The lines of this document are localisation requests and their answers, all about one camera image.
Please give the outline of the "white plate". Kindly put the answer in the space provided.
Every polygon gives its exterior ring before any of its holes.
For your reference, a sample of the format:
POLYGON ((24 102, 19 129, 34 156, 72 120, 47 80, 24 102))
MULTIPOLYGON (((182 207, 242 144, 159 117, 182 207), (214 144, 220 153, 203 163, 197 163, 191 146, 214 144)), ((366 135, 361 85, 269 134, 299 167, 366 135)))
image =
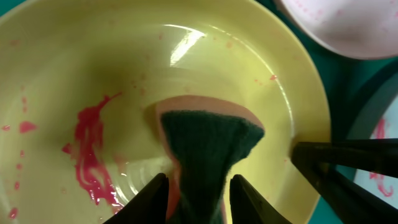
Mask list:
POLYGON ((275 0, 300 30, 348 58, 397 56, 397 0, 275 0))

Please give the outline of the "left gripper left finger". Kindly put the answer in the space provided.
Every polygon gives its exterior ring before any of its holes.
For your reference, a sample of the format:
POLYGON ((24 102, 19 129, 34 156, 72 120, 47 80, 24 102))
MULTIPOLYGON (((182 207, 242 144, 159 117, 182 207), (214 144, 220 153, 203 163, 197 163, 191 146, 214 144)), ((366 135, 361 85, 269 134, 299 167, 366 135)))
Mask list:
POLYGON ((157 174, 126 206, 104 224, 164 224, 169 179, 157 174))

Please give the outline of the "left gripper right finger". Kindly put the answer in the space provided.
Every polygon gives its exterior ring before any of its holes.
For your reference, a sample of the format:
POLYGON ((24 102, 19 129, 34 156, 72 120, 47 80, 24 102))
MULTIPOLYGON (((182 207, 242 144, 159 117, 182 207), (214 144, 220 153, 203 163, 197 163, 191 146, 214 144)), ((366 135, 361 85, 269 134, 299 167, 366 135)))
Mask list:
POLYGON ((240 174, 229 185, 233 224, 291 224, 240 174))

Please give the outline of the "light blue plate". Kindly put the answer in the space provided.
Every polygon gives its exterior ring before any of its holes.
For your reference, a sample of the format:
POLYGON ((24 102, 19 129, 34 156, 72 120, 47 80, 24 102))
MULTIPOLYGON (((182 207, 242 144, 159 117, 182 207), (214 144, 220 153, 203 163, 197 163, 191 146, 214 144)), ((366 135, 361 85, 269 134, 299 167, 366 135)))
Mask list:
POLYGON ((358 205, 397 215, 397 72, 376 75, 345 113, 348 135, 335 141, 336 163, 357 170, 358 205))

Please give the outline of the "green and pink sponge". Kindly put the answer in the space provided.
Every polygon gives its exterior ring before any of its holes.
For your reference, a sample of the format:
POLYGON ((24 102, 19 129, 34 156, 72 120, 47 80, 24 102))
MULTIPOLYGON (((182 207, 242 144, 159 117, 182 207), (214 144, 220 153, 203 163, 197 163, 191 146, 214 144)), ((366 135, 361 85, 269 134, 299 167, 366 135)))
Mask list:
POLYGON ((207 96, 167 98, 155 106, 159 137, 175 167, 167 223, 224 223, 228 172, 265 136, 247 108, 207 96))

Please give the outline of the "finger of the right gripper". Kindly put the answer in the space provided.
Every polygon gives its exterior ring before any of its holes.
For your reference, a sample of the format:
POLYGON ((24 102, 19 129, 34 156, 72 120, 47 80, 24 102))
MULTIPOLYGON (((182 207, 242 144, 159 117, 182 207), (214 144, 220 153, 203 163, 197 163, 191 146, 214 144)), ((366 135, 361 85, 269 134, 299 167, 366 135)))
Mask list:
POLYGON ((397 177, 397 140, 298 142, 293 165, 343 223, 397 223, 397 209, 354 183, 356 170, 397 177))

